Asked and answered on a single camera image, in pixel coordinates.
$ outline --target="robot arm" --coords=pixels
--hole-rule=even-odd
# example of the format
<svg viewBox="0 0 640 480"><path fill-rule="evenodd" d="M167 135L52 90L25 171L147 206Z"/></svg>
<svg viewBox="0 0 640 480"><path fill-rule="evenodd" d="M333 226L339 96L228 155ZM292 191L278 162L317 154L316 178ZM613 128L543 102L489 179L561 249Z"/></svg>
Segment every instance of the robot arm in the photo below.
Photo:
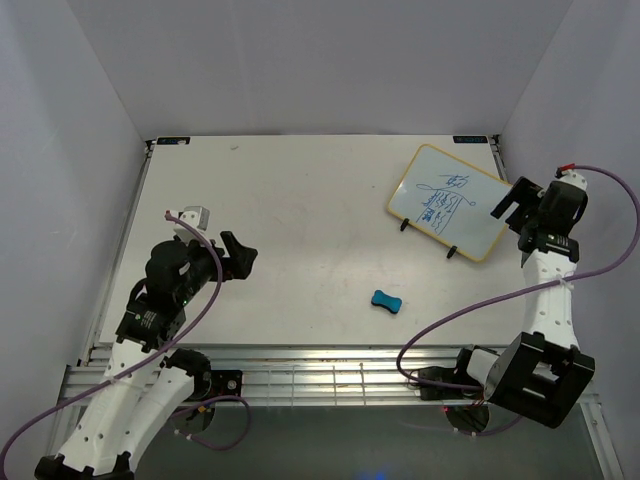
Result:
<svg viewBox="0 0 640 480"><path fill-rule="evenodd" d="M173 216L204 232L209 212L187 207ZM112 384L92 397L58 454L40 460L37 479L133 479L142 454L171 413L189 398L208 398L210 365L198 352L178 349L169 358L126 373L173 340L185 322L184 306L208 281L217 280L207 249L188 229L178 226L175 232L173 240L153 248L146 278L131 292L103 377ZM258 252L240 245L231 232L221 237L229 253L223 257L224 250L214 247L221 257L222 281L247 278ZM160 376L140 400L158 367Z"/></svg>
<svg viewBox="0 0 640 480"><path fill-rule="evenodd" d="M558 169L558 180L544 191L520 178L492 215L507 218L520 235L522 269L528 287L572 275L579 260L578 242L569 238L587 205L587 182L570 166ZM559 426L593 377L595 362L583 354L573 331L572 286L559 285L526 298L522 333L498 355L473 346L464 348L454 369L431 367L426 380L477 385L485 401L551 428ZM421 387L424 399L453 398L459 392Z"/></svg>

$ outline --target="white table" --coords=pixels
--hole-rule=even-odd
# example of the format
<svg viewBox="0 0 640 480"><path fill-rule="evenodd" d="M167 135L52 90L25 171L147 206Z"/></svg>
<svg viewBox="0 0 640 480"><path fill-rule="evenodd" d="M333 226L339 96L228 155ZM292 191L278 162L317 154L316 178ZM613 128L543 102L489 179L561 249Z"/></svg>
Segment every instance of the white table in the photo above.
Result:
<svg viewBox="0 0 640 480"><path fill-rule="evenodd" d="M192 137L189 145L156 146L100 342L114 341L151 248L173 234L164 211L187 205L211 210L211 238L231 230L259 252L249 279L224 284L189 344L397 346L461 307L523 287L515 234L503 235L483 263L447 260L445 246L411 227L401 233L385 211L425 143L497 173L489 145L451 136ZM376 289L403 299L397 315L371 306ZM187 306L187 321L212 290ZM422 344L506 345L523 312L521 299L485 308Z"/></svg>

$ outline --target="blue foam toy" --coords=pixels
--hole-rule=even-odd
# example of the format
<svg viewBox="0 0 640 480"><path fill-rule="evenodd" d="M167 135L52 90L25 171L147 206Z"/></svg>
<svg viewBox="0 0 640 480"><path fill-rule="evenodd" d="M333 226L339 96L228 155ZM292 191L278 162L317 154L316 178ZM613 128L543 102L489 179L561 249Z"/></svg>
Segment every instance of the blue foam toy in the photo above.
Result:
<svg viewBox="0 0 640 480"><path fill-rule="evenodd" d="M395 315L400 311L400 307L402 306L402 299L387 295L382 290L376 290L373 294L373 297L371 297L371 305L386 308Z"/></svg>

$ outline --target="purple cable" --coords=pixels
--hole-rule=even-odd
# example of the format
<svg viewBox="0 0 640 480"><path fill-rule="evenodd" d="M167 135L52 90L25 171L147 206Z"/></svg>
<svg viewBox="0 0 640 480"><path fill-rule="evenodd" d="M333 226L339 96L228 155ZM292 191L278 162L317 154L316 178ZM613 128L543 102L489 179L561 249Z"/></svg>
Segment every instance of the purple cable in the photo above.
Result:
<svg viewBox="0 0 640 480"><path fill-rule="evenodd" d="M575 275L568 275L563 278L563 281L567 281L567 282L569 281L575 282L576 280L596 277L598 275L608 273L611 270L619 267L627 258L629 258L629 255L631 255L633 250L636 248L638 239L640 239L640 202L638 201L638 197L636 197L636 194L633 193L633 190L627 184L627 182L625 182L622 178L620 178L615 173L612 173L600 167L590 167L588 165L576 165L573 167L573 169L589 170L591 172L601 173L618 182L620 186L625 190L625 192L627 192L627 194L631 198L631 201L633 202L633 207L636 211L636 228L635 228L635 232L633 234L633 239L631 240L631 243L629 244L627 249L624 251L624 253L620 255L620 257L616 261L614 261L610 265L607 265L606 267L603 267L597 270L592 270L590 272L585 272L585 273L577 273ZM481 387L476 387L473 385L457 385L455 383L437 382L435 380L423 380L421 378L414 377L413 375L411 375L411 372L408 372L404 368L402 368L402 365L401 365L402 358L404 357L405 353L407 353L407 350L409 350L413 345L415 345L415 343L418 340L420 340L422 337L424 337L428 333L431 333L436 328L441 327L445 323L449 323L451 320L461 317L462 315L465 315L467 313L473 312L474 310L478 310L482 307L488 307L489 305L494 305L496 303L504 302L505 300L511 300L512 298L521 297L522 295L526 295L527 293L537 292L538 290L544 290L545 288L555 287L556 285L560 285L560 283L561 283L560 280L552 280L550 282L541 283L540 285L534 285L532 287L523 288L515 292L507 293L505 295L500 295L498 297L490 298L488 300L484 300L482 302L478 302L476 304L465 307L462 310L458 310L457 312L452 313L451 315L448 315L442 318L441 320L438 320L437 322L429 325L422 331L418 332L411 340L409 340L405 344L404 347L400 349L400 352L398 353L398 357L396 358L396 368L404 377L406 377L409 380L413 380L414 382L417 382L420 385L429 385L429 386L441 387L441 388L453 388L457 390L482 390Z"/></svg>
<svg viewBox="0 0 640 480"><path fill-rule="evenodd" d="M189 231L189 233L191 233L192 235L194 235L199 241L200 243L207 249L207 251L211 254L211 256L213 257L213 261L216 264L216 271L218 274L218 280L216 282L216 288L213 291L213 294L211 295L211 298L209 299L209 301L207 302L207 304L204 306L204 308L202 309L202 311L198 314L198 316L196 316L196 318L193 319L193 321L187 326L187 328L184 329L184 331L182 333L180 333L179 335L176 335L176 337L165 343L162 348L160 348L157 352L155 352L153 355L151 355L150 357L144 359L143 361L136 363L135 365L127 368L126 370L123 370L122 372L120 372L117 375L114 375L114 378L116 380L119 380L123 377L126 377L127 375L129 375L130 373L135 372L136 370L144 367L145 365L148 365L149 363L153 362L154 360L156 360L158 357L164 355L165 353L167 353L167 351L169 351L171 348L173 348L180 340L182 340L187 334L189 334L189 332L191 332L191 330L193 330L196 325L198 325L198 323L200 323L200 321L204 318L204 316L207 314L207 312L209 311L209 309L211 308L211 306L213 305L213 303L216 301L216 298L218 298L218 294L220 293L220 288L222 287L222 277L223 277L223 272L222 272L222 263L220 263L220 258L218 258L218 254L215 252L215 250L213 249L213 247L211 246L211 242L209 240L207 240L205 237L203 237L200 232L198 232L195 228L191 227L191 225L183 222L182 220L180 220L179 218L175 218L173 216L171 216L171 214L169 213L169 211L166 212L164 218L169 221L169 222L173 222L176 223L178 225L180 225L181 227L184 227L185 229L187 229ZM90 395L93 395L96 392L99 392L100 390L102 390L103 388L108 387L109 385L111 385L110 381L106 381L106 382L102 382L94 387L91 387L90 389L79 393L78 395L76 395L75 397L69 398L67 400L65 400L64 402L59 403L58 405L51 407L50 409L42 412L41 414L33 417L31 420L29 420L27 423L25 423L23 426L21 426L18 430L15 431L15 433L13 433L13 435L11 435L11 437L9 437L9 440L7 440L7 443L5 443L4 447L2 447L2 451L0 452L0 473L2 474L2 478L3 480L8 480L9 477L7 477L7 474L5 472L5 463L7 460L7 454L9 453L9 449L11 448L11 446L15 443L15 441L18 439L18 437L20 437L20 435L22 435L24 432L26 432L29 428L31 428L32 426L34 426L36 423L38 423L40 420L43 420L44 418L47 418L49 415L52 415L60 410L62 410L65 407L68 407L69 405L72 405Z"/></svg>
<svg viewBox="0 0 640 480"><path fill-rule="evenodd" d="M484 430L482 432L476 432L475 436L476 437L489 437L491 435L496 435L498 433L502 433L505 430L509 430L511 427L516 425L518 422L520 422L520 420L522 420L522 417L520 415L518 415L513 420L511 420L510 422L505 423L504 425L501 425L501 426L496 427L496 428L492 428L491 430ZM415 428L417 430L427 430L429 432L442 432L442 433L455 432L455 430L453 430L451 428L430 427L428 425L416 425L414 423L400 422L400 425L402 425L404 427ZM468 430L457 430L457 431L460 432L463 435L468 435L470 437L474 436L473 432L470 432Z"/></svg>
<svg viewBox="0 0 640 480"><path fill-rule="evenodd" d="M178 412L175 412L173 415L171 415L169 417L169 419L174 419L174 418L178 418L181 415L184 415L186 413L189 413L193 410L196 410L200 407L205 407L205 406L209 406L212 405L214 403L218 403L218 402L228 402L228 401L233 401L233 402L240 402L244 405L245 408L245 412L247 412L247 422L245 423L245 427L244 430L242 432L242 434L240 434L240 436L234 440L233 442L231 442L228 445L214 445L212 443L207 442L206 440L202 440L201 438L198 437L193 437L190 436L188 433L182 432L180 430L176 430L177 433L179 433L180 435L183 435L184 437L188 438L190 441L192 442L196 442L204 447L207 447L210 450L215 450L216 452L224 452L225 450L231 450L233 447L235 447L236 445L238 445L242 440L245 439L245 437L247 436L247 434L249 433L249 430L251 429L251 409L249 408L249 404L247 403L247 401L242 398L242 397L236 397L235 395L221 395L219 397L213 397L210 398L209 400L203 400L202 402L196 403L194 405L189 405L189 407L185 408L184 410L180 410Z"/></svg>

